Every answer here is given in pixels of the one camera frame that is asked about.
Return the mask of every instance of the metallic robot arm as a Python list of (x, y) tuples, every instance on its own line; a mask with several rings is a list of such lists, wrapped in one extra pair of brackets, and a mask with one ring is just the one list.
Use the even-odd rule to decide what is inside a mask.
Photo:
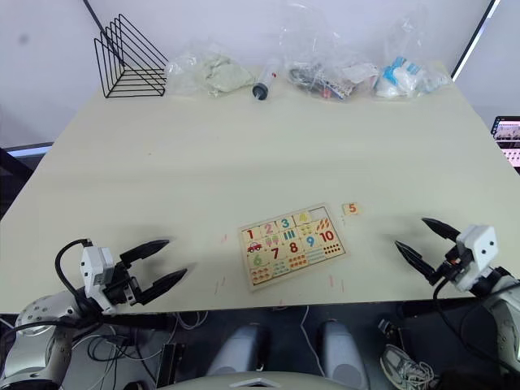
[(484, 299), (484, 307), (496, 321), (498, 358), (520, 373), (520, 283), (504, 268), (489, 266), (498, 254), (495, 229), (471, 225), (460, 233), (435, 219), (422, 221), (439, 236), (455, 242), (439, 268), (434, 270), (408, 245), (396, 241), (397, 248), (432, 286), (444, 278), (460, 291)]
[[(136, 278), (128, 274), (133, 262), (157, 253), (168, 242), (156, 240), (140, 245), (121, 254), (121, 261), (114, 263), (108, 248), (84, 240), (80, 262), (84, 288), (74, 291), (74, 295), (62, 291), (40, 298), (20, 312), (15, 325), (24, 327), (34, 323), (34, 326), (16, 332), (0, 378), (0, 389), (58, 389), (71, 361), (72, 340), (78, 328), (92, 326), (101, 314), (114, 314), (119, 304), (145, 305), (182, 279), (186, 269), (163, 276), (142, 291)], [(45, 321), (59, 321), (67, 326), (38, 326)]]

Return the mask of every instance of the number puzzle board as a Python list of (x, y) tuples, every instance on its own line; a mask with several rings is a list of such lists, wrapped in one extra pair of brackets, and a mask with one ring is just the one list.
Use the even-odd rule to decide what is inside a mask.
[(346, 254), (325, 205), (241, 227), (240, 242), (252, 289)]

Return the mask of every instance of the plastic bag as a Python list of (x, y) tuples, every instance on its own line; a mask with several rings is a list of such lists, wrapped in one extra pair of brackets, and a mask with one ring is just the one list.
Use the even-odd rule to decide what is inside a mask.
[(446, 85), (449, 78), (425, 60), (426, 11), (418, 8), (400, 20), (384, 41), (386, 66), (375, 84), (382, 98), (415, 98)]
[(167, 64), (164, 73), (167, 93), (174, 95), (191, 95), (205, 90), (219, 96), (254, 82), (249, 71), (211, 42), (193, 43)]
[(283, 6), (283, 19), (280, 46), (291, 83), (313, 96), (341, 101), (372, 89), (377, 67), (343, 43), (319, 11), (293, 2)]

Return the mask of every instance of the black wire rack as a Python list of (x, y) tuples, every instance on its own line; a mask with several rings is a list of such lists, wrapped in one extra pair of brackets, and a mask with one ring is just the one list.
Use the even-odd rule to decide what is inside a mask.
[(105, 98), (164, 95), (168, 59), (123, 15), (94, 38), (94, 47)]

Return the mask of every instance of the sneaker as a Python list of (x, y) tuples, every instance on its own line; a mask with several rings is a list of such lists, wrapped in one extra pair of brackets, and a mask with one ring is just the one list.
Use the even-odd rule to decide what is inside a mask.
[(427, 390), (435, 377), (430, 366), (414, 362), (395, 345), (387, 345), (379, 362), (388, 380), (400, 390)]

